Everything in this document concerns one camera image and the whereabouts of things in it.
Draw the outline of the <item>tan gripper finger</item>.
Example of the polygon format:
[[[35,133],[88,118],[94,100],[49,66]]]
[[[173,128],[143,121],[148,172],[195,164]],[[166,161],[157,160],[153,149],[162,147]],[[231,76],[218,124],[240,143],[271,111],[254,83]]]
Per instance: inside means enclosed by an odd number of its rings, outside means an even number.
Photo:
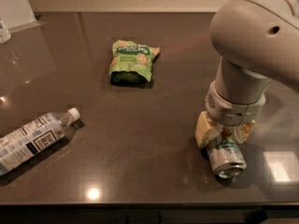
[[[222,132],[222,126],[209,116],[207,111],[202,111],[197,120],[195,129],[195,139],[197,146],[202,149],[208,142],[219,136]]]
[[[244,143],[249,137],[249,134],[253,130],[254,126],[255,126],[254,120],[247,122],[245,124],[234,126],[233,135],[235,137],[236,142],[238,144]]]

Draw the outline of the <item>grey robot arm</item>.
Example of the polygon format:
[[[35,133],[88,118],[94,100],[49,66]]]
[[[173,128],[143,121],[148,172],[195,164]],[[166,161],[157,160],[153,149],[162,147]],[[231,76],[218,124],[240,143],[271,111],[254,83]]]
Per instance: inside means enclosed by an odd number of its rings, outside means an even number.
[[[273,80],[299,88],[299,0],[232,0],[213,17],[220,64],[195,130],[200,148],[223,131],[244,142]]]

